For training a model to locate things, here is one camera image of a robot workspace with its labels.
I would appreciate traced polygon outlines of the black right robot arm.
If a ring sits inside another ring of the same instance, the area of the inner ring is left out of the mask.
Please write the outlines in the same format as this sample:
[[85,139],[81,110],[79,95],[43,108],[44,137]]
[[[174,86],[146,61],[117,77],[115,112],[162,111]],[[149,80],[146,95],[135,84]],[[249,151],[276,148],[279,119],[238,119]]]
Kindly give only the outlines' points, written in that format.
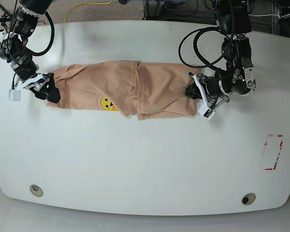
[[[60,92],[55,86],[54,74],[38,73],[38,65],[33,57],[45,55],[51,48],[55,38],[54,23],[47,12],[51,0],[19,0],[20,7],[15,6],[13,15],[7,19],[0,18],[4,27],[0,39],[0,58],[10,63],[17,79],[12,80],[9,98],[12,101],[20,100],[22,89],[30,90],[40,100],[52,103],[60,101]],[[34,52],[27,48],[29,37],[35,31],[39,16],[45,15],[51,27],[50,41],[42,52]]]

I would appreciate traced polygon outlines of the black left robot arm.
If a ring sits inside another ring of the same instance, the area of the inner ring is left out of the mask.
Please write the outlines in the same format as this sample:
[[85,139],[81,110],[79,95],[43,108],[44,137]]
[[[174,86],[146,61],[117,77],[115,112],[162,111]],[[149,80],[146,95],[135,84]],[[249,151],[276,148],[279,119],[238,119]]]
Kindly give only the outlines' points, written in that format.
[[[256,81],[253,77],[251,60],[251,46],[245,34],[252,31],[251,22],[245,0],[214,0],[212,6],[215,12],[216,27],[195,30],[193,50],[203,63],[202,68],[214,70],[212,76],[199,76],[202,89],[207,100],[216,103],[218,98],[237,93],[245,96],[254,91]],[[221,46],[221,56],[217,59],[226,60],[226,69],[215,66],[216,62],[209,62],[200,53],[198,40],[210,31],[224,35]]]

